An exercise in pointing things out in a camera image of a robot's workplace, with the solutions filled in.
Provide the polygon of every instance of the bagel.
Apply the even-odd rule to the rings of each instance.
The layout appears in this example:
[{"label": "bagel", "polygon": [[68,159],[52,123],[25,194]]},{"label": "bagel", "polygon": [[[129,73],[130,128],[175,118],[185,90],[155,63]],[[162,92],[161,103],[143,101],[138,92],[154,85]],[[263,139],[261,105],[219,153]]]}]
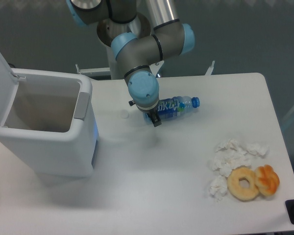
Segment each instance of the bagel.
[{"label": "bagel", "polygon": [[[240,180],[247,180],[249,182],[249,187],[242,187],[240,185]],[[229,191],[242,201],[252,200],[259,193],[259,190],[255,185],[255,173],[247,167],[233,170],[227,178],[227,186]]]},{"label": "bagel", "polygon": [[270,165],[260,166],[255,169],[255,184],[264,196],[272,196],[280,185],[278,175]]}]

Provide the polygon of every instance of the bottle label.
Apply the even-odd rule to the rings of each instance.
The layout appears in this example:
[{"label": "bottle label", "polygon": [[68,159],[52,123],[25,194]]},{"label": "bottle label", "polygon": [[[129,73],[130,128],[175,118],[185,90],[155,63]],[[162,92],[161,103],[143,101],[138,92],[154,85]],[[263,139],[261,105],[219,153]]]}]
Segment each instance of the bottle label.
[{"label": "bottle label", "polygon": [[172,110],[175,111],[179,108],[178,99],[164,99],[159,102],[158,112]]}]

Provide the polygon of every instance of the gray wall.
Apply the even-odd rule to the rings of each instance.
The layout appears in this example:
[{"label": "gray wall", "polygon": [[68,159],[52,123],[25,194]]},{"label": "gray wall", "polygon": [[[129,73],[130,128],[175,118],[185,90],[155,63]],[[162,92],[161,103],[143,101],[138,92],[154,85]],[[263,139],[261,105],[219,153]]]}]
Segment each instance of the gray wall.
[{"label": "gray wall", "polygon": [[[196,34],[189,54],[167,60],[163,76],[260,72],[279,119],[294,104],[294,0],[176,0]],[[149,17],[145,1],[139,11]],[[78,27],[64,0],[0,0],[0,51],[18,68],[75,72],[107,67],[96,25]],[[285,133],[294,163],[294,125]]]}]

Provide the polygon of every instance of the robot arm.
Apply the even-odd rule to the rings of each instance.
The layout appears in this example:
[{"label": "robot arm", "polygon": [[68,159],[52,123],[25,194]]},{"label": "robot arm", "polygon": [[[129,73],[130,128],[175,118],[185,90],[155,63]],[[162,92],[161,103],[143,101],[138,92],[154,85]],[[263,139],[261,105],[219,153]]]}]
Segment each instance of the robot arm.
[{"label": "robot arm", "polygon": [[[109,18],[124,28],[137,19],[134,0],[71,0],[70,4],[76,12],[73,16],[85,24]],[[133,32],[120,30],[108,46],[133,98],[132,104],[158,126],[161,124],[157,114],[159,84],[149,65],[192,50],[195,37],[189,25],[181,24],[173,0],[147,0],[147,5],[154,34],[138,38]]]}]

